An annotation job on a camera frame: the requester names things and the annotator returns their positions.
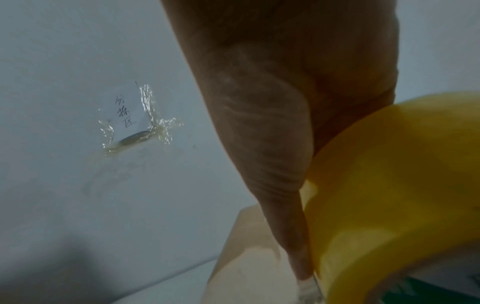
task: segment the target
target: transparent tape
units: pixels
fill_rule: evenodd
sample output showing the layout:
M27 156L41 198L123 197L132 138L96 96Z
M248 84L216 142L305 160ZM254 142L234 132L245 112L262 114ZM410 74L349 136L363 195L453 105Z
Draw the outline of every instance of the transparent tape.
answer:
M160 116L158 104L149 85L132 82L103 95L102 118L105 156L119 153L151 138L169 144L170 129L181 126L177 118Z

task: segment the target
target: finger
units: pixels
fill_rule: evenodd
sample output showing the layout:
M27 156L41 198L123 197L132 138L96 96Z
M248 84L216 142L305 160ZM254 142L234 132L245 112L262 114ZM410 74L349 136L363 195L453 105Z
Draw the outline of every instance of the finger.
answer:
M260 194L257 198L275 239L288 254L295 276L299 280L310 278L314 267L300 194Z

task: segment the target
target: chinese characters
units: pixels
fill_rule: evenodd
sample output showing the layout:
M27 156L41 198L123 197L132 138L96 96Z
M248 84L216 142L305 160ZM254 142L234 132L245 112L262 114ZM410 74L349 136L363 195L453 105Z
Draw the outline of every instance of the chinese characters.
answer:
M127 107L124 105L125 100L122 95L118 95L115 100L115 104L118 106L118 117L124 117L123 122L125 123L125 127L128 128L129 126L136 124L137 121L132 121L130 114L130 111L127 109Z

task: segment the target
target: packing tape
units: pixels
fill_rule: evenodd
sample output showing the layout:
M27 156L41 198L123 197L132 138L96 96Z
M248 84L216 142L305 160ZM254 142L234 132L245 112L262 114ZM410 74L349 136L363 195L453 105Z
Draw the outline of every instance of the packing tape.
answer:
M355 123L314 158L301 196L328 304L378 303L413 270L479 250L480 94Z

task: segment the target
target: paper label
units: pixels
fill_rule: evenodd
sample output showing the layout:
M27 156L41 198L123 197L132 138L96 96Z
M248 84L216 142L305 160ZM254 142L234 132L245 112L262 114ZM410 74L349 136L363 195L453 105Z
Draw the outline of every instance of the paper label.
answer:
M380 303L480 304L480 252L444 259L410 274Z
M103 95L103 109L113 128L113 141L152 129L149 113L142 103L142 92L136 82L130 82Z

